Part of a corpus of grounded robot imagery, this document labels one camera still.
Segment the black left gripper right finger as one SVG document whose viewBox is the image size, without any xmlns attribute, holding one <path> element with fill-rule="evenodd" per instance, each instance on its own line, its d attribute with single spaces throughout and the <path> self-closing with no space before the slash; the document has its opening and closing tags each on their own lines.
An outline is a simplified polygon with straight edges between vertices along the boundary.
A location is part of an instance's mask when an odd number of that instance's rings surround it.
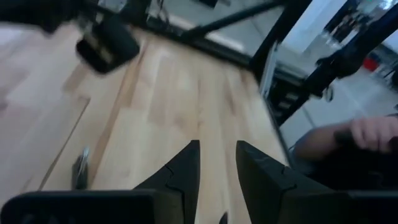
<svg viewBox="0 0 398 224">
<path fill-rule="evenodd" d="M 239 184 L 252 223 L 396 223 L 397 191 L 335 191 L 246 141 L 236 143 Z"/>
</svg>

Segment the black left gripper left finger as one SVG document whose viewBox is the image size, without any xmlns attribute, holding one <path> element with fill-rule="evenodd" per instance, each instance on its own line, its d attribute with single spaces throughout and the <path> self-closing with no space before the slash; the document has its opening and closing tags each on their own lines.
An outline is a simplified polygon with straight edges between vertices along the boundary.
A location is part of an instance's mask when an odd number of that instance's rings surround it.
<svg viewBox="0 0 398 224">
<path fill-rule="evenodd" d="M 8 200 L 1 223 L 194 223 L 200 142 L 131 190 L 37 191 Z"/>
</svg>

